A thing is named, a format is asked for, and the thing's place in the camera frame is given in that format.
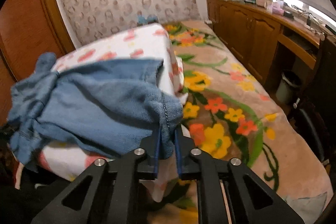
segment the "wooden cabinet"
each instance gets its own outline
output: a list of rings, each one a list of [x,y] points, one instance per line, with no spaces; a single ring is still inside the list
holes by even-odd
[[[44,0],[6,0],[0,10],[0,35],[3,61],[17,81],[33,73],[42,53],[54,52],[59,58],[74,50],[71,40],[58,37]]]
[[[216,24],[217,21],[217,0],[207,0],[208,3],[208,17],[212,21],[212,24]]]
[[[250,37],[250,11],[239,6],[232,6],[231,19],[229,21],[229,49],[236,58],[246,63]]]
[[[230,4],[221,2],[218,4],[218,19],[214,24],[213,30],[217,34],[218,38],[227,46],[230,47],[230,26],[232,9]]]
[[[0,55],[0,126],[6,122],[8,111],[12,107],[11,86],[15,84],[11,73],[8,71],[4,60]]]
[[[264,84],[277,47],[280,23],[258,13],[251,14],[250,22],[245,66]]]
[[[264,84],[272,65],[280,23],[224,0],[208,0],[214,32],[234,56]]]

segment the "folded cloth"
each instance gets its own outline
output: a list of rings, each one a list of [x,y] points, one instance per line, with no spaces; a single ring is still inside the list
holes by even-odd
[[[162,158],[172,154],[182,105],[157,87],[162,60],[114,59],[62,73],[50,71],[54,63],[54,54],[41,55],[35,73],[11,88],[8,122],[21,125],[10,146],[20,162],[33,169],[32,155],[51,140],[117,157],[157,130]]]

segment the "window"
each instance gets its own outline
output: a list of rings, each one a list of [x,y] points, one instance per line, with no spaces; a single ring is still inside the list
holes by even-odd
[[[286,2],[289,6],[295,5],[296,7],[300,9],[304,9],[303,8],[304,3],[302,1],[284,0],[284,2]],[[309,10],[307,10],[307,12],[310,12],[314,17],[322,20],[324,23],[328,24],[328,26],[332,27],[336,31],[336,22],[332,20],[330,17],[328,17],[327,15],[325,15],[324,13],[322,13],[321,11],[315,9],[312,6],[309,6]]]

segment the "floral blanket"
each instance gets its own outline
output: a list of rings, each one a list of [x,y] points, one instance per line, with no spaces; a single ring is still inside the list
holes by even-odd
[[[332,197],[329,177],[284,112],[201,21],[166,26],[182,58],[188,93],[182,124],[214,158],[240,158],[305,220],[313,223]],[[198,222],[196,184],[173,190],[148,209],[150,223]]]

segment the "bed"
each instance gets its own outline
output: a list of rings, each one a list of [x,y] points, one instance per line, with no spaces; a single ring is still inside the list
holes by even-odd
[[[240,158],[306,223],[313,223],[333,195],[330,179],[281,108],[202,21],[165,29],[152,24],[101,39],[58,59],[53,69],[110,58],[163,59],[158,86],[184,104],[184,135],[215,158]],[[72,181],[100,157],[52,142],[38,160]],[[160,204],[148,213],[150,223],[197,223],[196,184],[177,179],[174,156],[160,161],[155,182],[143,184]]]

